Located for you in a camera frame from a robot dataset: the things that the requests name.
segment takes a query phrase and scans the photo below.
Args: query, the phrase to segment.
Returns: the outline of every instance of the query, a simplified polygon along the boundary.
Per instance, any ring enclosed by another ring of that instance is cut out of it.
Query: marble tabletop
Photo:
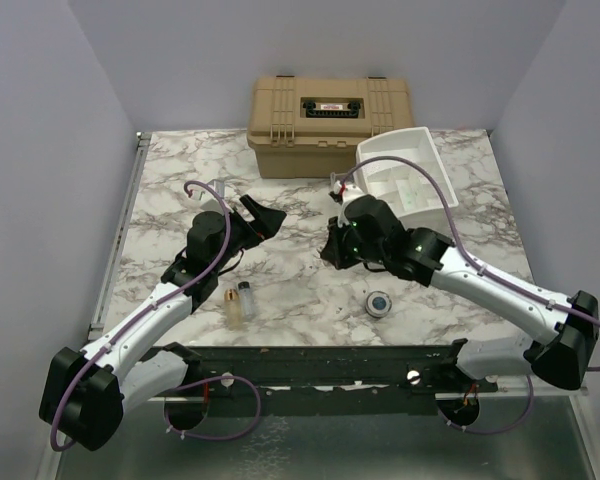
[[[432,131],[456,191],[455,219],[466,247],[495,266],[531,279],[524,249],[483,130]],[[234,203],[249,194],[287,212],[279,234],[245,253],[235,271],[191,317],[171,329],[159,345],[417,345],[448,344],[457,338],[511,335],[512,324],[471,302],[433,288],[370,273],[362,266],[336,271],[320,260],[327,220],[337,206],[326,179],[264,180],[243,130],[155,133],[147,155],[130,227],[124,241],[105,331],[137,307],[186,242],[197,213],[183,192],[186,180],[224,180]],[[242,330],[229,330],[223,292],[249,281],[258,315]],[[393,308],[373,320],[366,294],[389,294]]]

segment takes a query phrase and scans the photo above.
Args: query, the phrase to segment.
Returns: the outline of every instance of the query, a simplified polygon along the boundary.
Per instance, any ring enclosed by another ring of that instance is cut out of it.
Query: white label
[[[341,103],[321,103],[320,110],[344,110]]]

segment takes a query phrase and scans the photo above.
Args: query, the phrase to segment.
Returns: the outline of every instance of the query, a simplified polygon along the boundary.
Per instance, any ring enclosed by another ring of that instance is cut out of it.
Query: gray wall
[[[35,476],[46,370],[86,338],[134,137],[66,1],[1,0],[0,479]]]
[[[406,77],[416,122],[493,128],[564,0],[72,0],[139,130],[240,127],[261,75]]]
[[[600,0],[569,0],[492,140],[535,278],[600,300]]]

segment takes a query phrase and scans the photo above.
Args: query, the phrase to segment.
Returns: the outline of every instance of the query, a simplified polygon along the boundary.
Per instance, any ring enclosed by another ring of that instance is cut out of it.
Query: white container
[[[451,210],[458,206],[458,198],[428,128],[394,130],[358,144],[357,163],[378,155],[402,157],[417,163],[440,185]],[[438,194],[416,169],[382,160],[357,170],[354,178],[364,192],[387,202],[405,228],[448,231],[447,217]]]

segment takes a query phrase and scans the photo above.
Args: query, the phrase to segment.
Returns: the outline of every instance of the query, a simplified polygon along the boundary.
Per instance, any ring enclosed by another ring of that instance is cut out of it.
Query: brown toolbox
[[[414,126],[404,80],[263,77],[247,141],[262,178],[329,177],[355,165],[361,141]]]

